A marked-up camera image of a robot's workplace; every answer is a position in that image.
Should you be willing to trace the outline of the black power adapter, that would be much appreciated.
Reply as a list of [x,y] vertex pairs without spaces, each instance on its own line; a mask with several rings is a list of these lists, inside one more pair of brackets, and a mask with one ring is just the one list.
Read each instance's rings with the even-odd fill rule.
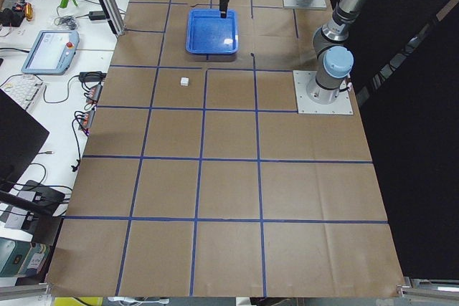
[[104,11],[90,11],[87,16],[90,21],[100,21],[107,19]]

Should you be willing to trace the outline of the black monitor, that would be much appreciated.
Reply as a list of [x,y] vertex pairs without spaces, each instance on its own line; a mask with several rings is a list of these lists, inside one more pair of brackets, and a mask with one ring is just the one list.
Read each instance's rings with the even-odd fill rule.
[[49,131],[1,92],[1,202],[34,214],[51,216],[65,195],[54,189],[51,199],[33,202],[10,193],[44,145]]

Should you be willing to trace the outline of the white keyboard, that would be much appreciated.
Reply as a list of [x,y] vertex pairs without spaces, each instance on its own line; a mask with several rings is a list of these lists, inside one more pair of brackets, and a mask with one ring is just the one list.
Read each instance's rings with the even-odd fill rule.
[[1,90],[28,113],[34,109],[44,89],[45,83],[35,75],[13,75],[1,84]]

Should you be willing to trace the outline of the teach pendant tablet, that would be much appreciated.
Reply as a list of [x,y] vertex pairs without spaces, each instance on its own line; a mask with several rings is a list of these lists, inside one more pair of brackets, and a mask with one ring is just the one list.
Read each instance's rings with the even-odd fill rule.
[[63,75],[80,42],[77,30],[42,30],[21,68],[24,74]]

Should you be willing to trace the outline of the blue plastic tray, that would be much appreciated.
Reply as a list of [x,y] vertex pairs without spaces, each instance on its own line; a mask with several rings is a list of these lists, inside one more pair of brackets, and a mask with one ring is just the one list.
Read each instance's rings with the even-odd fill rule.
[[192,9],[186,32],[186,50],[192,54],[234,54],[239,48],[238,15],[233,9],[227,17],[219,9]]

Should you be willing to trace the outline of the white block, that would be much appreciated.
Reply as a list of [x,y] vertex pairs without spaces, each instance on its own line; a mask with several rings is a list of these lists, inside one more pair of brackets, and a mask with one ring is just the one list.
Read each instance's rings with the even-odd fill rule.
[[182,87],[188,87],[189,86],[189,78],[188,77],[182,77],[180,79],[180,85]]

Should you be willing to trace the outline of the brown paper table cover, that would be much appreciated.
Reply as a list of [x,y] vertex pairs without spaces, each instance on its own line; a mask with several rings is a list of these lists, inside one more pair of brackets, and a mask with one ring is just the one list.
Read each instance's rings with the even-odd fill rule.
[[[231,0],[240,47],[186,51],[192,9],[131,0],[47,281],[60,297],[392,297],[402,272],[364,129],[298,113],[331,12]],[[182,87],[180,79],[189,78]]]

